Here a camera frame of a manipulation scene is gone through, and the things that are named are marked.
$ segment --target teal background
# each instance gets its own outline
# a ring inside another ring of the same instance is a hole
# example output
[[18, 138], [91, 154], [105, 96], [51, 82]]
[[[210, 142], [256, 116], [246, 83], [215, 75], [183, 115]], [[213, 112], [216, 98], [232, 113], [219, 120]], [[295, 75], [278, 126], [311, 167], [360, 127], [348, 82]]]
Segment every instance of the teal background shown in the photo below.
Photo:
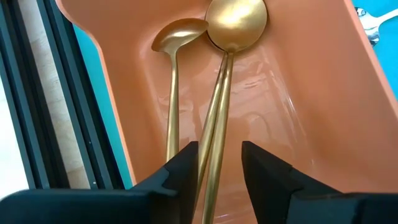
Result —
[[131, 176], [127, 167], [126, 157], [120, 140], [116, 119], [114, 117], [111, 100], [106, 87], [105, 77], [101, 66], [100, 56], [93, 41], [77, 26], [74, 26], [80, 50], [85, 61], [91, 84], [93, 85], [95, 98], [99, 111], [104, 121], [106, 132], [122, 176], [123, 184], [126, 189], [132, 187]]
[[[398, 0], [353, 0], [355, 7], [361, 7], [372, 16], [379, 17], [398, 9]], [[381, 24], [380, 41], [374, 51], [386, 74], [392, 91], [398, 97], [398, 17]]]
[[[353, 4], [356, 7], [367, 10], [371, 15], [376, 17], [398, 8], [398, 0], [353, 0]], [[398, 97], [398, 17], [383, 23], [379, 31], [380, 42], [374, 47], [374, 51], [395, 96]], [[94, 88], [99, 110], [103, 117], [106, 131], [108, 132], [116, 162], [118, 163], [122, 175], [124, 186], [126, 189], [129, 189], [132, 187], [132, 182], [118, 127], [116, 126], [116, 120], [109, 99], [98, 51], [91, 39], [76, 26], [75, 33], [83, 54], [83, 59], [86, 63], [91, 84]]]

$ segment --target black metal frame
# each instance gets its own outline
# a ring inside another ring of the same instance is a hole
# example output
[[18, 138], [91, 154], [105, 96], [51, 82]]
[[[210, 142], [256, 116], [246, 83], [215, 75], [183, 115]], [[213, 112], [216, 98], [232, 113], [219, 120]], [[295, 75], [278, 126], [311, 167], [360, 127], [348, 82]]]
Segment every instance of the black metal frame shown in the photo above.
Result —
[[69, 22], [54, 0], [37, 0], [92, 189], [123, 189], [93, 88]]
[[69, 188], [17, 1], [0, 1], [0, 76], [29, 188]]

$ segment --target gold spoon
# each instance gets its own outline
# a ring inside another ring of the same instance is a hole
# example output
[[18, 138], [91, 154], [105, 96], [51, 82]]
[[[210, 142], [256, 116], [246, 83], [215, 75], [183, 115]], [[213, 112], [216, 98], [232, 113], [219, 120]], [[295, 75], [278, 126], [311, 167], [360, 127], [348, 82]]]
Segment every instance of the gold spoon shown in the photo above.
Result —
[[220, 183], [221, 164], [228, 120], [229, 96], [233, 57], [257, 41], [267, 23], [267, 9], [263, 0], [213, 0], [206, 13], [208, 35], [227, 56], [226, 71], [218, 105], [211, 145], [211, 157], [206, 185], [202, 223], [213, 223], [216, 196]]
[[169, 117], [167, 120], [166, 162], [179, 152], [179, 108], [178, 108], [178, 63], [177, 50], [198, 38], [207, 30], [208, 23], [202, 19], [179, 19], [165, 26], [155, 37], [152, 50], [165, 52], [172, 61]]

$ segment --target utensil handle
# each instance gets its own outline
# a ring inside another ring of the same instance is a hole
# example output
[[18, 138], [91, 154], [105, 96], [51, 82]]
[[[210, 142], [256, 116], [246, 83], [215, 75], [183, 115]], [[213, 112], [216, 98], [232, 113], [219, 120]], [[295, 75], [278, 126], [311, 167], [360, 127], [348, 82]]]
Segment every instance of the utensil handle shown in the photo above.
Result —
[[201, 134], [199, 142], [199, 170], [198, 170], [198, 187], [197, 187], [197, 200], [201, 189], [201, 183], [203, 182], [203, 176], [205, 175], [207, 160], [211, 147], [211, 140], [215, 129], [216, 117], [218, 105], [220, 102], [221, 89], [223, 87], [224, 74], [226, 68], [227, 53], [224, 54], [223, 61], [220, 65], [218, 72], [216, 85], [214, 86], [213, 95], [209, 108], [207, 110], [206, 121]]
[[179, 108], [178, 108], [178, 63], [177, 53], [170, 54], [172, 61], [172, 81], [170, 84], [169, 117], [167, 120], [166, 162], [179, 151]]
[[233, 60], [233, 54], [228, 53], [223, 88], [221, 90], [221, 99], [217, 111], [216, 126], [213, 134], [213, 142], [211, 144], [211, 157], [206, 185], [205, 208], [203, 211], [202, 224], [211, 224], [213, 223], [214, 218], [217, 191], [220, 184], [221, 165], [223, 162], [226, 125], [228, 121]]
[[393, 17], [398, 16], [398, 9], [395, 9], [391, 12], [388, 12], [380, 17], [378, 17], [379, 23], [382, 24], [383, 22], [386, 22], [389, 19], [392, 19]]

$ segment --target gold ladle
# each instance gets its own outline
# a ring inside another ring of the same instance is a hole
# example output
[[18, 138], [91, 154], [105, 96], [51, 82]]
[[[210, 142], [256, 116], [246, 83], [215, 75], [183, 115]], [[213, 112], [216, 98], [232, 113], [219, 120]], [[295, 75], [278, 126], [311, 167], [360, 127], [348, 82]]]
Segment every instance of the gold ladle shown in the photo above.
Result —
[[155, 37], [152, 50], [170, 55], [172, 81], [170, 84], [169, 117], [167, 120], [166, 162], [179, 151], [179, 108], [178, 108], [178, 63], [177, 50], [198, 38], [207, 30], [208, 23], [202, 19], [179, 19], [165, 26]]

